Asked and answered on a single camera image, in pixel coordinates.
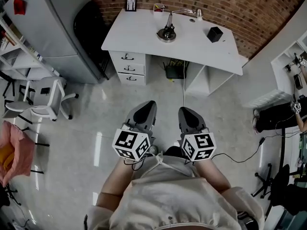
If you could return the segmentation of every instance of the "gray floor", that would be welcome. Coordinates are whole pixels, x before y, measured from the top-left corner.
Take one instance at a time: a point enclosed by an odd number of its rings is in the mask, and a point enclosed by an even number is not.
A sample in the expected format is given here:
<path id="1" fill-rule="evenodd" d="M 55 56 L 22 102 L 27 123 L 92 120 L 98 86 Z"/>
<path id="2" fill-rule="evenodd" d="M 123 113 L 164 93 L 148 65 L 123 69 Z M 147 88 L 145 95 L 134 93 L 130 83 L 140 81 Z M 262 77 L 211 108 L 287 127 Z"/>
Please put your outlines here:
<path id="1" fill-rule="evenodd" d="M 152 79 L 144 87 L 121 85 L 114 71 L 109 72 L 109 81 L 104 80 L 98 85 L 69 84 L 66 92 L 80 95 L 78 100 L 73 99 L 70 103 L 73 119 L 66 120 L 61 115 L 56 122 L 43 119 L 39 125 L 30 125 L 32 130 L 39 132 L 39 142 L 50 144 L 49 148 L 36 148 L 33 163 L 33 169 L 41 169 L 45 174 L 15 177 L 11 184 L 18 190 L 16 198 L 22 206 L 17 208 L 12 203 L 11 207 L 3 207 L 2 213 L 20 224 L 24 224 L 24 218 L 32 219 L 28 223 L 31 229 L 83 229 L 86 211 L 118 159 L 111 147 L 113 135 L 130 109 L 141 102 L 157 102 L 157 120 L 153 128 L 157 138 L 155 144 L 163 150 L 173 145 L 180 137 L 177 112 L 183 105 L 182 85 L 166 79 L 157 64 L 159 60 L 153 59 Z M 186 107 L 203 116 L 214 133 L 216 153 L 225 152 L 241 161 L 256 151 L 262 136 L 274 134 L 274 131 L 254 134 L 252 110 L 239 104 L 235 82 L 236 77 L 231 78 L 204 99 L 187 96 Z M 0 82 L 1 90 L 5 84 Z M 38 121 L 38 118 L 32 117 L 32 120 Z M 15 123 L 20 128 L 27 126 L 19 118 Z M 276 173 L 280 145 L 280 137 L 268 138 L 260 151 L 245 163 L 237 164 L 224 155 L 214 161 L 232 186 L 241 186 L 252 193 L 260 186 L 254 177 L 255 172 L 265 175 L 267 163 L 271 162 L 273 173 Z M 259 199 L 259 202 L 266 210 L 267 199 Z"/>

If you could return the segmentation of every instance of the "drawer handle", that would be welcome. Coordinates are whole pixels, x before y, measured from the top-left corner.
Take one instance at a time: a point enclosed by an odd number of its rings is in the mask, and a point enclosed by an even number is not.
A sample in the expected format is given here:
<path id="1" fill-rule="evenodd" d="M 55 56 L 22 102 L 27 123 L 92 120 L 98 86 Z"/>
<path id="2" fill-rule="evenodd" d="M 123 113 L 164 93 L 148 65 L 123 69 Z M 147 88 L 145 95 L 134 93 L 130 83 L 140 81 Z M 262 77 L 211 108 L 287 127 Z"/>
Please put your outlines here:
<path id="1" fill-rule="evenodd" d="M 135 69 L 132 69 L 132 70 L 129 69 L 130 65 L 127 65 L 127 67 L 128 67 L 128 68 L 124 68 L 124 70 L 126 70 L 126 71 L 135 71 Z"/>
<path id="2" fill-rule="evenodd" d="M 128 54 L 126 54 L 126 55 L 125 55 L 125 58 L 124 58 L 124 57 L 122 57 L 122 59 L 125 59 L 125 60 L 134 60 L 134 58 L 132 58 L 132 59 L 128 59 L 127 55 L 128 55 Z"/>
<path id="3" fill-rule="evenodd" d="M 127 80 L 129 80 L 129 81 L 136 81 L 136 79 L 131 79 L 131 76 L 129 78 L 127 78 Z"/>

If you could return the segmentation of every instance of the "electrical cord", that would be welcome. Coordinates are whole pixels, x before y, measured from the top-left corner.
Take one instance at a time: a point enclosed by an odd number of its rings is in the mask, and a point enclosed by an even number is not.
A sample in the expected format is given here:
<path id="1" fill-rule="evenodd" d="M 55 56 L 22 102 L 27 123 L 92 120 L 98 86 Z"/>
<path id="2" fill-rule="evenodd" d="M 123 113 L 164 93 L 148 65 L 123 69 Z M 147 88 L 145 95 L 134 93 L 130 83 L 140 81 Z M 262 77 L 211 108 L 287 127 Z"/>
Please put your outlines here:
<path id="1" fill-rule="evenodd" d="M 126 162 L 126 159 L 124 159 L 124 164 L 125 164 L 125 165 L 131 165 L 133 171 L 138 171 L 138 170 L 143 166 L 145 158 L 146 158 L 146 157 L 144 157 L 143 159 L 141 159 L 141 160 L 139 160 L 139 161 L 137 161 L 137 162 L 133 162 L 133 163 L 127 163 L 127 162 Z M 142 164 L 140 165 L 140 167 L 137 168 L 137 169 L 135 169 L 134 165 L 136 165 L 136 164 L 138 164 L 138 163 L 140 163 L 140 162 L 142 162 Z"/>
<path id="2" fill-rule="evenodd" d="M 280 120 L 280 121 L 278 121 L 278 122 L 276 123 L 276 125 L 275 125 L 275 133 L 276 133 L 276 135 L 278 135 L 278 136 L 283 136 L 283 135 L 277 133 L 277 125 L 278 125 L 278 123 L 279 123 L 279 122 L 287 121 L 287 120 L 289 120 L 290 118 L 292 118 L 294 115 L 295 115 L 295 114 L 293 114 L 291 117 L 289 117 L 289 118 L 287 118 L 287 119 L 285 119 L 285 120 Z"/>
<path id="3" fill-rule="evenodd" d="M 23 209 L 21 209 L 21 207 L 13 200 L 13 199 L 11 199 L 11 201 L 21 210 L 21 212 L 22 212 L 22 214 L 23 214 L 23 216 L 24 216 L 24 220 L 26 219 L 26 217 L 25 217 L 25 214 L 24 214 L 24 211 L 23 211 Z M 27 223 L 28 223 L 28 221 L 29 221 L 30 219 L 28 219 L 28 220 L 25 220 L 25 224 L 22 226 L 23 228 L 25 228 L 26 227 L 26 225 L 27 225 Z"/>
<path id="4" fill-rule="evenodd" d="M 297 135 L 298 133 L 300 133 L 300 131 L 296 131 L 296 132 L 293 132 L 293 133 L 285 133 L 285 135 L 286 135 L 286 134 L 292 134 L 292 135 L 289 136 L 289 137 L 286 137 L 286 136 L 284 136 L 284 137 L 285 137 L 285 138 L 290 138 L 290 137 L 292 137 L 292 136 Z M 232 157 L 230 157 L 229 155 L 227 155 L 226 153 L 215 154 L 211 159 L 213 159 L 214 157 L 219 156 L 219 155 L 225 155 L 225 156 L 229 157 L 232 161 L 234 161 L 234 162 L 236 162 L 236 163 L 244 163 L 244 162 L 246 162 L 247 160 L 251 159 L 251 158 L 258 152 L 259 147 L 264 143 L 264 141 L 265 141 L 266 138 L 272 138 L 272 137 L 275 137 L 275 136 L 283 136 L 283 135 L 276 134 L 276 135 L 273 135 L 273 136 L 262 137 L 262 138 L 260 139 L 260 141 L 259 141 L 259 145 L 258 145 L 258 147 L 257 147 L 257 150 L 254 152 L 254 154 L 251 155 L 249 158 L 243 160 L 243 161 L 236 161 L 236 160 L 234 160 Z"/>

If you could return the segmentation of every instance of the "human arm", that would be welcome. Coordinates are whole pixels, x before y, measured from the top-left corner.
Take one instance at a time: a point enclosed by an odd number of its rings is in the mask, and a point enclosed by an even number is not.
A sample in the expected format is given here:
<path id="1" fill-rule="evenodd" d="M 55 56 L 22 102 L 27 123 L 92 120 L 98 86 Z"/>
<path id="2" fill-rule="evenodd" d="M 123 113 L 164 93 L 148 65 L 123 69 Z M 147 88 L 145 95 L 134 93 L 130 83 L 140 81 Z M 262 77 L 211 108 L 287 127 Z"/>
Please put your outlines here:
<path id="1" fill-rule="evenodd" d="M 124 191 L 131 182 L 132 174 L 132 166 L 125 165 L 124 159 L 120 158 L 104 183 L 98 196 L 96 206 L 115 211 Z"/>
<path id="2" fill-rule="evenodd" d="M 306 72 L 306 68 L 304 66 L 301 66 L 301 71 L 302 71 L 302 74 L 304 76 L 304 79 L 305 79 L 305 82 L 307 84 L 307 72 Z"/>
<path id="3" fill-rule="evenodd" d="M 303 122 L 301 116 L 299 114 L 295 115 L 296 117 L 296 121 L 297 121 L 297 125 L 299 127 L 299 130 L 302 132 L 305 132 L 307 130 L 307 121 Z"/>
<path id="4" fill-rule="evenodd" d="M 201 160 L 195 163 L 198 174 L 219 193 L 231 188 L 227 178 L 220 172 L 211 159 Z"/>

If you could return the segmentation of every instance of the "black cable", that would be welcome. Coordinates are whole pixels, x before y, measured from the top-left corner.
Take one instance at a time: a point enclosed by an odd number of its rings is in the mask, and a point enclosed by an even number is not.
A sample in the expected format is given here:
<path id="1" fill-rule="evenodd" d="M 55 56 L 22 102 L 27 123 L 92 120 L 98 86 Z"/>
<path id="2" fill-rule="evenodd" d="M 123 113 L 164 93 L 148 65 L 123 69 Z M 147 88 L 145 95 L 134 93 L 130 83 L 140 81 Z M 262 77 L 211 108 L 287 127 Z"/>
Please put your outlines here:
<path id="1" fill-rule="evenodd" d="M 139 161 L 133 162 L 133 163 L 126 163 L 126 160 L 124 160 L 124 164 L 125 164 L 125 165 L 131 165 L 131 166 L 132 166 L 132 170 L 133 170 L 133 171 L 137 171 L 137 170 L 139 170 L 139 169 L 143 166 L 145 158 L 146 158 L 146 157 L 144 157 L 142 160 L 139 160 Z M 138 169 L 135 169 L 133 166 L 134 166 L 135 164 L 140 163 L 140 162 L 142 162 L 141 166 L 140 166 Z"/>
<path id="2" fill-rule="evenodd" d="M 248 159 L 245 159 L 244 161 L 236 161 L 236 160 L 234 160 L 232 157 L 230 157 L 229 155 L 227 155 L 226 153 L 219 153 L 219 154 L 216 154 L 216 155 L 214 155 L 211 159 L 213 159 L 214 157 L 219 156 L 219 155 L 226 155 L 227 157 L 229 157 L 232 161 L 234 161 L 234 162 L 236 162 L 236 163 L 244 163 L 244 162 L 246 162 L 247 160 L 251 159 L 251 158 L 258 152 L 260 146 L 261 146 L 261 144 L 259 144 L 259 146 L 258 146 L 257 150 L 254 152 L 254 154 L 251 155 Z"/>
<path id="3" fill-rule="evenodd" d="M 132 170 L 133 170 L 133 171 L 138 171 L 138 170 L 143 166 L 144 161 L 145 161 L 145 158 L 139 161 L 139 162 L 142 162 L 142 164 L 141 164 L 140 167 L 137 168 L 137 169 L 135 169 L 135 168 L 133 167 L 135 164 L 137 164 L 137 163 L 134 163 L 134 164 L 132 165 Z"/>
<path id="4" fill-rule="evenodd" d="M 29 220 L 30 220 L 30 219 L 28 219 L 28 220 L 25 222 L 25 224 L 22 226 L 22 228 L 25 228 L 25 227 L 26 227 L 26 225 L 27 225 L 27 223 L 28 223 Z"/>
<path id="5" fill-rule="evenodd" d="M 300 131 L 296 131 L 296 132 L 293 132 L 293 133 L 286 133 L 286 134 L 293 134 L 292 136 L 295 136 L 295 135 L 297 135 L 298 133 L 300 133 Z M 259 141 L 258 148 L 257 148 L 257 150 L 254 152 L 254 154 L 251 155 L 249 158 L 243 160 L 243 161 L 236 161 L 236 160 L 234 160 L 232 157 L 230 157 L 229 155 L 227 155 L 226 153 L 215 154 L 211 159 L 213 159 L 214 157 L 219 156 L 219 155 L 226 155 L 227 157 L 229 157 L 232 161 L 234 161 L 234 162 L 236 162 L 236 163 L 244 163 L 244 162 L 246 162 L 247 160 L 249 160 L 249 159 L 251 159 L 252 157 L 254 157 L 254 155 L 258 152 L 259 147 L 264 143 L 264 141 L 265 141 L 266 138 L 272 138 L 272 137 L 275 137 L 275 136 L 282 136 L 282 135 L 276 134 L 276 135 L 273 135 L 273 136 L 262 137 L 262 138 L 260 139 L 260 141 Z"/>

